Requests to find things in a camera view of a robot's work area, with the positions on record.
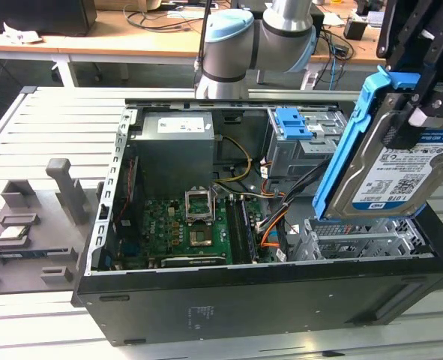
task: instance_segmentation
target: gray power supply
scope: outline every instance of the gray power supply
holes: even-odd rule
[[[132,143],[148,199],[182,198],[192,187],[210,187],[214,131],[209,112],[150,112]]]

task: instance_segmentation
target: slotted metal surface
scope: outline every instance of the slotted metal surface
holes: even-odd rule
[[[125,98],[191,98],[190,91],[39,88],[20,95],[0,121],[0,193],[8,179],[55,190],[44,172],[50,157],[70,158],[71,175],[95,188],[104,179]],[[301,98],[298,91],[260,91]],[[4,205],[0,197],[0,209]],[[443,220],[443,185],[430,205]],[[418,302],[387,326],[113,348],[70,292],[0,295],[0,359],[443,359],[443,291]],[[273,309],[276,321],[276,309]]]

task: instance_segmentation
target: sticker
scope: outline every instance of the sticker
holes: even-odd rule
[[[295,235],[295,234],[299,234],[299,224],[295,224],[289,227],[289,231],[288,231],[289,235]]]
[[[358,210],[393,209],[409,201],[443,154],[443,130],[427,130],[409,150],[383,148],[353,199]]]
[[[282,262],[285,263],[286,262],[286,254],[284,252],[281,251],[281,249],[278,248],[278,250],[276,250],[276,257]]]
[[[309,132],[313,133],[316,131],[323,131],[323,127],[320,124],[317,125],[306,125]]]
[[[264,179],[267,179],[268,178],[268,167],[261,166],[259,169],[261,170],[261,177]]]
[[[189,330],[201,330],[211,325],[214,318],[214,306],[192,306],[188,308]]]
[[[3,259],[10,259],[14,257],[23,257],[23,255],[20,253],[0,253],[0,257]]]
[[[204,133],[203,118],[161,118],[158,133]]]

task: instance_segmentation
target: blue plastic latch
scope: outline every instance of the blue plastic latch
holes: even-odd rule
[[[296,108],[280,107],[276,109],[276,123],[283,129],[287,140],[311,140],[313,133],[306,129],[304,116]]]

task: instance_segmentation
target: robotic arm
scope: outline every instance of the robotic arm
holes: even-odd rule
[[[196,97],[247,98],[248,69],[304,69],[316,43],[310,6],[310,0],[274,0],[262,21],[238,9],[211,15]]]

